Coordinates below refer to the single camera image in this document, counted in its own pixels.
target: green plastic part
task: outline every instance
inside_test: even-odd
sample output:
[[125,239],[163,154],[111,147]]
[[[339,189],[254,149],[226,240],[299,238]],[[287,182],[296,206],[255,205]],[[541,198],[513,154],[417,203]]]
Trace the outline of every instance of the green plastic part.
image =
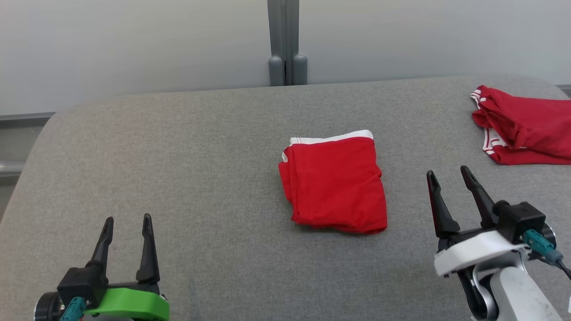
[[168,302],[153,292],[110,288],[101,304],[85,314],[103,314],[120,318],[167,321],[170,311]]

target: red cloth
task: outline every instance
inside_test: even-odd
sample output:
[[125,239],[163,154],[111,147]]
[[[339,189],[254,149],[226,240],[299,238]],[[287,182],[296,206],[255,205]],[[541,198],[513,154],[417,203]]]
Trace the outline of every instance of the red cloth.
[[292,221],[364,234],[387,228],[382,173],[376,164],[373,139],[293,142],[279,164],[285,197],[293,205]]
[[514,97],[480,86],[472,118],[484,128],[484,151],[497,163],[571,164],[571,101]]

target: gray vertical frame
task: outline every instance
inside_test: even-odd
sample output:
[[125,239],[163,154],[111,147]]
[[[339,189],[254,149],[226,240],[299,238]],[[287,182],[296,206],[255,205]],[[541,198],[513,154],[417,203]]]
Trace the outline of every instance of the gray vertical frame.
[[307,57],[298,54],[299,0],[267,2],[272,51],[268,61],[270,85],[304,85],[307,83]]

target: teal connector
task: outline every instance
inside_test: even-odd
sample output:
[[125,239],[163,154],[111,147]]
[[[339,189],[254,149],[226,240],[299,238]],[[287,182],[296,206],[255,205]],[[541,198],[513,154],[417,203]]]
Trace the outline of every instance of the teal connector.
[[535,230],[527,230],[524,233],[523,241],[529,245],[532,250],[541,254],[549,265],[557,266],[558,262],[563,260],[563,254],[557,251],[550,241],[546,240],[543,235]]
[[85,300],[76,296],[70,301],[70,304],[67,305],[66,311],[63,313],[60,321],[78,321],[83,316],[85,309]]

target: gray fabric tablecloth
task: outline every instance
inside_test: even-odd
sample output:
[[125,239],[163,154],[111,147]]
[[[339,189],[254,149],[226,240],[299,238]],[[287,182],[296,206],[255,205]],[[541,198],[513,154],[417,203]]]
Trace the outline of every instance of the gray fabric tablecloth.
[[[152,215],[172,320],[468,320],[456,277],[433,268],[425,173],[462,228],[480,221],[459,167],[495,200],[548,216],[571,258],[571,169],[499,166],[481,150],[469,94],[566,99],[535,78],[474,75],[119,97],[56,114],[38,138],[0,223],[0,320],[29,320],[40,295],[93,253],[115,218],[110,282],[134,280]],[[388,229],[372,236],[290,221],[278,163],[289,137],[369,129]],[[563,318],[565,275],[528,270]]]

